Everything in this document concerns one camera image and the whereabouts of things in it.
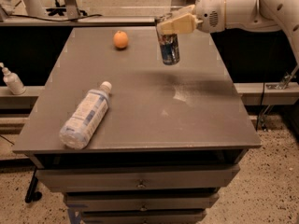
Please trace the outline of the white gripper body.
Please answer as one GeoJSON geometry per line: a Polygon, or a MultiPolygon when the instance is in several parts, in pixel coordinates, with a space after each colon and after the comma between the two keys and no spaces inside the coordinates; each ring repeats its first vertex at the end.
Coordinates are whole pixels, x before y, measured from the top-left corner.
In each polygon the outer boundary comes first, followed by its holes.
{"type": "Polygon", "coordinates": [[[199,0],[194,14],[200,21],[197,29],[205,33],[225,29],[248,32],[276,32],[280,27],[260,13],[259,0],[199,0]]]}

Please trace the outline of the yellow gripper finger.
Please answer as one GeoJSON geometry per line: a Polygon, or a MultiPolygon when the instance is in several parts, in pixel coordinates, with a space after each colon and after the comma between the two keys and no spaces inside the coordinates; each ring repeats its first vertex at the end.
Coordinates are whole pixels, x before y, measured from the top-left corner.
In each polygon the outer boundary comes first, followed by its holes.
{"type": "Polygon", "coordinates": [[[193,14],[186,13],[176,17],[164,18],[157,24],[157,32],[160,35],[178,35],[192,33],[203,21],[193,14]]]}
{"type": "Polygon", "coordinates": [[[195,10],[195,5],[189,5],[189,6],[177,9],[177,10],[173,10],[171,12],[171,14],[173,17],[176,17],[176,16],[180,16],[183,14],[188,14],[188,13],[193,14],[194,10],[195,10]]]}

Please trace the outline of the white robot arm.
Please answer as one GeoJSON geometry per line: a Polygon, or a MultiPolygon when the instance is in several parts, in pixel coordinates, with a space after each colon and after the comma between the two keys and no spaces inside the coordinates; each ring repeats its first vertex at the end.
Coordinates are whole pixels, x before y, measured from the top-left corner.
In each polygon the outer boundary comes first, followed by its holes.
{"type": "Polygon", "coordinates": [[[160,35],[241,29],[249,32],[283,31],[299,63],[299,0],[196,0],[157,24],[160,35]]]}

